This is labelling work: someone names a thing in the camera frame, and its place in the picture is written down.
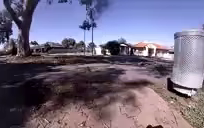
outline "tree branch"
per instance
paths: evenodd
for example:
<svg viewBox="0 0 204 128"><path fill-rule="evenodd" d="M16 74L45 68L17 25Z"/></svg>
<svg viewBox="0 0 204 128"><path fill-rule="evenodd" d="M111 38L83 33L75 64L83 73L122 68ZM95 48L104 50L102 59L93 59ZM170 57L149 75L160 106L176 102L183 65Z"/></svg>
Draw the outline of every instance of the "tree branch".
<svg viewBox="0 0 204 128"><path fill-rule="evenodd" d="M40 0L26 0L23 19L28 28L30 28L34 10L36 9Z"/></svg>
<svg viewBox="0 0 204 128"><path fill-rule="evenodd" d="M40 0L27 0L25 5L25 14L32 16Z"/></svg>
<svg viewBox="0 0 204 128"><path fill-rule="evenodd" d="M13 10L13 8L11 7L11 4L9 3L9 0L3 0L3 3L7 9L7 11L9 12L9 14L11 15L13 21L16 23L16 25L18 26L18 28L21 28L21 24L22 21L18 18L18 16L16 15L15 11Z"/></svg>

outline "dirt ground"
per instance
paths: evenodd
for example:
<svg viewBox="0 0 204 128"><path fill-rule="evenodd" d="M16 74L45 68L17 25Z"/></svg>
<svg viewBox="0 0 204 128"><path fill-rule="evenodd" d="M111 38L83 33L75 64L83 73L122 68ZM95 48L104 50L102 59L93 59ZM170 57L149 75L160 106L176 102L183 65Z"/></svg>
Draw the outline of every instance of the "dirt ground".
<svg viewBox="0 0 204 128"><path fill-rule="evenodd" d="M0 128L197 127L204 92L167 91L171 67L139 57L0 58Z"/></svg>

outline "trash can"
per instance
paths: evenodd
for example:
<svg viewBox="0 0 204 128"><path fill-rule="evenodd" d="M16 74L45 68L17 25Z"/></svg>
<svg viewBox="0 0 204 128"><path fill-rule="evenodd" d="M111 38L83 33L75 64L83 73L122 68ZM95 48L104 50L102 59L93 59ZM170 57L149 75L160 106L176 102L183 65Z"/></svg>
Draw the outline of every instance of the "trash can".
<svg viewBox="0 0 204 128"><path fill-rule="evenodd" d="M204 31L177 32L174 39L173 89L192 96L204 80Z"/></svg>

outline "white house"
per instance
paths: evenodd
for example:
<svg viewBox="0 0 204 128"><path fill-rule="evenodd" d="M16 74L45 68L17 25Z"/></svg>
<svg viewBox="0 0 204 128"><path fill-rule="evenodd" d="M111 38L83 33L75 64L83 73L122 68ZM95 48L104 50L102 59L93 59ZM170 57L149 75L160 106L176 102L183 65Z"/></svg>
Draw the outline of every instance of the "white house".
<svg viewBox="0 0 204 128"><path fill-rule="evenodd" d="M134 47L134 54L138 56L159 57L173 59L171 48L156 43L137 43Z"/></svg>

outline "tree trunk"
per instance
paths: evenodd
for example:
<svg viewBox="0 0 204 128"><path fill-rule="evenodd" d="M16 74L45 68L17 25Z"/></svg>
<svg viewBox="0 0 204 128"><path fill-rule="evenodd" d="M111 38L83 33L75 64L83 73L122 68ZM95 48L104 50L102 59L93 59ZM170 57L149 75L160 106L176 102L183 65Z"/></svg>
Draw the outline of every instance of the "tree trunk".
<svg viewBox="0 0 204 128"><path fill-rule="evenodd" d="M84 29L84 56L86 55L86 30Z"/></svg>
<svg viewBox="0 0 204 128"><path fill-rule="evenodd" d="M27 27L23 26L22 29L19 29L17 56L26 57L31 55L29 45L29 28Z"/></svg>
<svg viewBox="0 0 204 128"><path fill-rule="evenodd" d="M22 19L19 19L19 15L12 8L11 1L3 0L5 8L9 12L10 16L12 17L17 27L19 28L17 56L26 57L31 55L30 45L29 45L29 32L30 32L32 18L33 18L33 13L39 1L40 0L22 1L22 4L23 4L23 7L22 7L23 12L21 15Z"/></svg>
<svg viewBox="0 0 204 128"><path fill-rule="evenodd" d="M92 26L92 43L93 43L93 26Z"/></svg>

